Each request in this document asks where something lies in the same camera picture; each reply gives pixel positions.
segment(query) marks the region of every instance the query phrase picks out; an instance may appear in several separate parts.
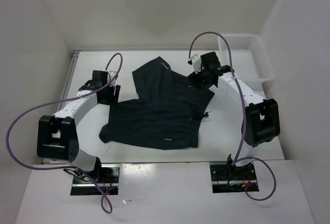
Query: white table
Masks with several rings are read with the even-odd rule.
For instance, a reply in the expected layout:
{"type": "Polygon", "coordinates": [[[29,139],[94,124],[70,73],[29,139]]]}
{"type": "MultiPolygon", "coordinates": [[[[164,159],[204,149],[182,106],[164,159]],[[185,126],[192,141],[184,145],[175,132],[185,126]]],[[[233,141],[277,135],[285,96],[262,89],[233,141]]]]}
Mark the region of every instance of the white table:
{"type": "MultiPolygon", "coordinates": [[[[109,58],[118,51],[80,52],[73,68],[69,97],[89,79],[93,70],[104,70],[109,58]]],[[[188,51],[120,51],[124,62],[117,84],[121,85],[119,101],[137,99],[132,71],[146,62],[161,56],[171,69],[182,75],[189,75],[193,68],[187,64],[188,51]]],[[[205,54],[208,51],[193,51],[205,54]]],[[[119,59],[113,60],[109,69],[116,71],[119,59]]],[[[103,163],[152,163],[152,162],[202,162],[225,161],[230,153],[236,152],[241,136],[241,107],[223,91],[211,88],[215,96],[206,111],[212,111],[208,119],[203,119],[199,132],[199,146],[196,149],[157,150],[125,145],[118,142],[104,144],[98,137],[101,128],[108,121],[109,106],[98,105],[93,108],[77,127],[80,148],[98,156],[103,163]]],[[[263,95],[262,86],[256,89],[263,95]]],[[[263,159],[284,159],[278,138],[259,146],[258,157],[263,159]]]]}
{"type": "MultiPolygon", "coordinates": [[[[16,224],[314,223],[293,161],[268,164],[277,190],[264,202],[245,193],[213,194],[206,162],[122,164],[119,193],[109,197],[110,215],[101,209],[100,196],[70,196],[72,176],[62,170],[32,171],[16,224]]],[[[255,162],[255,171],[260,192],[251,195],[261,198],[272,190],[273,181],[262,163],[255,162]]]]}

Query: black shirt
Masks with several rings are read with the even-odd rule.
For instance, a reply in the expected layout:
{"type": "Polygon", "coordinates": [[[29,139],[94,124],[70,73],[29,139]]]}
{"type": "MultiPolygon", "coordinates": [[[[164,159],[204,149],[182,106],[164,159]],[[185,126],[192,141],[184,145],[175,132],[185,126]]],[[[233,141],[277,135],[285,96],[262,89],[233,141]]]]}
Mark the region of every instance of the black shirt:
{"type": "Polygon", "coordinates": [[[100,139],[163,150],[196,148],[199,117],[214,93],[199,93],[161,57],[135,70],[133,79],[139,99],[111,105],[100,139]]]}

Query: metal base plate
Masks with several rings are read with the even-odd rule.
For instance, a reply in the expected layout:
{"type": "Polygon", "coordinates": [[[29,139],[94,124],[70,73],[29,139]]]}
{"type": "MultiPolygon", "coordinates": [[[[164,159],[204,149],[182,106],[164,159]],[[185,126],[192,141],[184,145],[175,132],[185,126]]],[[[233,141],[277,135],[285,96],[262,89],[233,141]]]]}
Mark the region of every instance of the metal base plate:
{"type": "Polygon", "coordinates": [[[210,172],[213,193],[242,192],[249,183],[255,184],[251,185],[248,191],[259,191],[253,164],[248,167],[247,171],[230,180],[226,162],[210,162],[210,172]]]}

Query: plastic basket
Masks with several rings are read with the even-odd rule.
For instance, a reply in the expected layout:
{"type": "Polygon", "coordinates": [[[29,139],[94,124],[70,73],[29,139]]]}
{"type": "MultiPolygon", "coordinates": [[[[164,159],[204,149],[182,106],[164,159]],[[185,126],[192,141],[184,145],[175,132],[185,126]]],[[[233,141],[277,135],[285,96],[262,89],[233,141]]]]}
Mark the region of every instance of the plastic basket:
{"type": "MultiPolygon", "coordinates": [[[[224,34],[232,52],[233,68],[238,77],[248,85],[274,79],[275,74],[266,48],[258,35],[224,34]]],[[[218,37],[221,65],[229,65],[228,49],[218,37]]]]}

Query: cable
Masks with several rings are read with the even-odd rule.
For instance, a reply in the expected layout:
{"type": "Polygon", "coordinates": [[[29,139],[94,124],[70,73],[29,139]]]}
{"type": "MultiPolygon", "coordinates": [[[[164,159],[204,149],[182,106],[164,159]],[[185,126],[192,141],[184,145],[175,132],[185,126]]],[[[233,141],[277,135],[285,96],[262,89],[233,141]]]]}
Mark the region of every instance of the cable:
{"type": "Polygon", "coordinates": [[[191,50],[192,50],[192,46],[194,45],[194,42],[197,40],[198,37],[205,35],[205,34],[214,34],[217,35],[218,37],[220,37],[226,44],[227,48],[228,48],[228,53],[229,53],[229,65],[230,65],[230,72],[232,73],[233,79],[237,85],[238,91],[239,91],[239,96],[241,99],[241,103],[242,103],[242,111],[243,111],[243,129],[242,129],[242,136],[241,136],[241,141],[239,142],[239,146],[238,146],[238,150],[237,153],[235,155],[235,158],[233,159],[233,163],[232,165],[236,164],[238,156],[242,150],[243,147],[243,143],[244,143],[244,139],[245,139],[245,134],[246,134],[246,113],[245,113],[245,102],[244,102],[244,96],[243,96],[243,92],[241,89],[241,86],[239,85],[238,80],[235,77],[235,73],[234,73],[234,69],[233,69],[233,61],[232,61],[232,52],[230,51],[230,47],[229,44],[227,42],[227,40],[219,33],[214,32],[214,31],[206,31],[203,33],[200,33],[199,35],[197,35],[194,40],[192,40],[191,45],[190,45],[190,49],[189,49],[189,55],[188,58],[190,58],[191,56],[191,50]]]}
{"type": "Polygon", "coordinates": [[[52,102],[49,102],[49,103],[45,103],[45,104],[40,104],[40,105],[37,105],[31,109],[28,109],[26,111],[24,111],[23,113],[21,113],[18,117],[16,117],[13,122],[9,125],[9,128],[7,130],[7,133],[6,133],[6,148],[7,148],[7,151],[9,153],[9,155],[11,156],[11,158],[19,165],[25,167],[25,168],[28,168],[28,169],[31,169],[31,170],[40,170],[40,171],[46,171],[46,170],[55,170],[55,169],[67,169],[67,168],[74,168],[74,169],[78,169],[80,172],[82,172],[83,174],[86,175],[86,177],[88,177],[88,179],[95,185],[95,187],[100,191],[100,193],[102,194],[102,197],[106,199],[106,201],[108,202],[109,206],[110,206],[110,211],[106,210],[103,206],[103,198],[102,198],[102,209],[104,210],[104,212],[108,213],[108,214],[111,214],[112,212],[112,205],[111,205],[111,202],[110,200],[108,199],[107,195],[101,190],[101,188],[97,185],[97,183],[83,170],[75,167],[75,166],[59,166],[59,167],[50,167],[50,168],[40,168],[40,167],[34,167],[34,166],[29,166],[23,162],[21,162],[18,158],[16,158],[16,156],[13,154],[13,152],[11,151],[11,148],[10,148],[10,144],[9,144],[9,135],[10,135],[10,132],[12,130],[12,128],[14,127],[14,125],[24,116],[26,115],[27,113],[35,110],[35,109],[39,109],[41,107],[45,107],[45,106],[48,106],[48,105],[52,105],[52,104],[59,104],[59,103],[64,103],[64,102],[68,102],[68,101],[74,101],[74,100],[77,100],[77,99],[81,99],[81,98],[85,98],[85,97],[88,97],[92,94],[95,94],[99,91],[102,91],[103,89],[107,88],[114,79],[116,79],[118,77],[118,74],[122,68],[122,65],[123,65],[123,56],[121,53],[115,53],[109,60],[108,64],[107,64],[107,68],[110,64],[110,62],[113,60],[113,58],[115,56],[119,55],[120,56],[120,64],[119,64],[119,67],[118,67],[118,70],[116,72],[116,74],[114,75],[114,77],[107,83],[105,84],[103,87],[99,88],[98,90],[96,91],[93,91],[93,92],[90,92],[90,93],[87,93],[85,95],[81,95],[81,96],[78,96],[78,97],[74,97],[74,98],[70,98],[70,99],[63,99],[63,100],[57,100],[57,101],[52,101],[52,102]]]}
{"type": "Polygon", "coordinates": [[[264,197],[264,198],[260,198],[260,199],[259,199],[259,198],[254,198],[254,197],[252,197],[252,196],[250,196],[250,195],[248,194],[248,190],[247,190],[247,189],[248,189],[250,186],[255,185],[256,183],[250,183],[250,184],[248,184],[248,185],[245,187],[245,194],[246,194],[249,198],[251,198],[252,200],[255,200],[255,201],[259,201],[259,202],[261,202],[261,201],[266,201],[266,200],[268,200],[269,198],[271,198],[271,197],[274,195],[274,193],[275,193],[275,191],[276,191],[276,187],[277,187],[276,177],[275,177],[275,174],[274,174],[273,170],[269,167],[269,165],[268,165],[264,160],[262,160],[262,159],[260,159],[260,158],[256,158],[256,157],[244,157],[244,158],[240,158],[240,159],[237,160],[237,162],[239,162],[239,161],[243,161],[243,160],[245,160],[245,159],[255,159],[256,161],[260,161],[261,163],[263,163],[263,164],[267,167],[267,169],[270,171],[270,173],[272,174],[273,181],[274,181],[274,187],[273,187],[272,192],[271,192],[268,196],[266,196],[266,197],[264,197]]]}
{"type": "Polygon", "coordinates": [[[233,163],[232,165],[235,165],[237,162],[239,161],[243,161],[245,159],[255,159],[257,161],[260,161],[262,162],[267,168],[268,170],[270,171],[270,173],[272,174],[272,177],[273,177],[273,180],[274,180],[274,187],[273,187],[273,190],[272,192],[266,196],[265,198],[261,198],[261,199],[257,199],[257,198],[254,198],[254,197],[251,197],[249,194],[248,194],[248,188],[255,184],[255,183],[251,183],[249,185],[247,185],[245,187],[245,193],[246,195],[251,198],[252,200],[255,200],[255,201],[265,201],[265,200],[268,200],[269,198],[272,197],[272,195],[275,193],[275,190],[276,190],[276,177],[274,175],[274,172],[272,171],[272,169],[269,167],[269,165],[267,165],[267,163],[265,161],[263,161],[262,159],[259,159],[259,158],[256,158],[256,157],[244,157],[244,158],[240,158],[238,159],[238,156],[242,150],[242,147],[243,147],[243,143],[244,143],[244,139],[245,139],[245,134],[246,134],[246,113],[245,113],[245,102],[244,102],[244,96],[243,96],[243,92],[242,92],[242,89],[239,85],[239,82],[238,80],[236,79],[235,77],[235,74],[234,74],[234,69],[233,69],[233,62],[232,62],[232,52],[230,51],[230,47],[229,47],[229,44],[227,42],[227,40],[219,33],[217,32],[214,32],[214,31],[206,31],[206,32],[203,32],[203,33],[200,33],[199,35],[197,35],[191,42],[191,45],[190,45],[190,48],[189,48],[189,54],[188,54],[188,58],[190,58],[191,56],[191,51],[192,51],[192,47],[194,45],[194,42],[197,40],[198,37],[202,36],[202,35],[205,35],[205,34],[214,34],[214,35],[217,35],[218,37],[220,37],[226,44],[227,48],[228,48],[228,53],[229,53],[229,65],[230,65],[230,72],[232,73],[232,76],[235,80],[235,83],[237,85],[237,88],[238,88],[238,91],[239,91],[239,95],[240,95],[240,99],[241,99],[241,103],[242,103],[242,111],[243,111],[243,129],[242,129],[242,137],[241,137],[241,141],[239,143],[239,147],[238,147],[238,150],[237,150],[237,153],[235,155],[235,158],[233,159],[233,163]]]}

